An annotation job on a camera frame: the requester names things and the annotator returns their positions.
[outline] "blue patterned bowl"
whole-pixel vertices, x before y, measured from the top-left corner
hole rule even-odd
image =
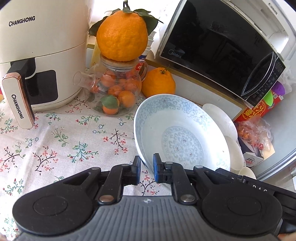
[[[137,151],[153,173],[153,154],[192,169],[230,170],[226,140],[213,119],[191,101],[170,94],[144,100],[134,119]]]

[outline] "snack package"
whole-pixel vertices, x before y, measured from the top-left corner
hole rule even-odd
[[[261,100],[259,102],[259,104],[252,109],[250,109],[249,107],[246,107],[244,112],[236,118],[235,122],[247,121],[249,118],[251,118],[252,116],[255,116],[255,115],[260,115],[262,117],[267,112],[269,112],[273,107],[275,107],[283,99],[282,96],[277,95],[272,90],[271,90],[271,92],[272,92],[273,98],[274,98],[274,102],[273,102],[272,106],[268,106],[264,100]]]
[[[259,150],[270,150],[272,136],[270,125],[260,115],[236,123],[238,136]]]

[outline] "cork lid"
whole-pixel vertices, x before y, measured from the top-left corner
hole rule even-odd
[[[127,70],[127,69],[132,69],[133,67],[135,67],[138,63],[139,63],[139,58],[135,58],[131,61],[127,61],[127,62],[118,62],[109,58],[106,58],[104,55],[100,55],[101,57],[101,61],[103,63],[103,65],[105,65],[106,67],[110,68],[114,68],[114,69],[119,69],[119,70]]]

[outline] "small orange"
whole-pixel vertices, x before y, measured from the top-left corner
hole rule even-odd
[[[100,89],[97,85],[94,85],[90,90],[90,92],[92,92],[92,93],[98,93],[99,91],[100,91]]]
[[[136,73],[137,73],[136,69],[131,69],[130,71],[126,72],[126,78],[128,79],[132,78],[136,76]]]
[[[115,115],[118,112],[118,108],[115,109],[108,109],[107,107],[103,106],[103,111],[107,114],[107,115]]]
[[[111,86],[108,89],[108,95],[113,95],[113,96],[116,96],[117,97],[121,91],[122,91],[122,87],[121,86],[114,85],[114,86]]]
[[[121,87],[124,87],[125,83],[126,83],[126,79],[119,79],[118,80],[118,85]]]
[[[142,87],[142,82],[135,80],[135,79],[128,79],[126,81],[126,84],[124,85],[125,90],[129,90],[129,91],[133,92],[134,94],[136,93],[136,91],[138,91],[140,93],[141,87]]]
[[[118,99],[125,108],[133,107],[136,102],[134,94],[127,90],[121,91],[118,95]]]
[[[105,87],[111,87],[115,85],[115,74],[111,70],[107,70],[105,73],[103,73],[100,82],[103,84]]]

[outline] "table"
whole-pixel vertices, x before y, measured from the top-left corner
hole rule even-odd
[[[84,92],[61,108],[35,113],[29,130],[18,127],[12,111],[0,103],[0,232],[8,240],[20,232],[12,207],[22,195],[63,180],[90,167],[102,171],[132,163],[137,150],[133,136],[136,107],[122,116],[104,116],[90,109]],[[141,166],[138,186],[127,186],[124,195],[170,195]]]

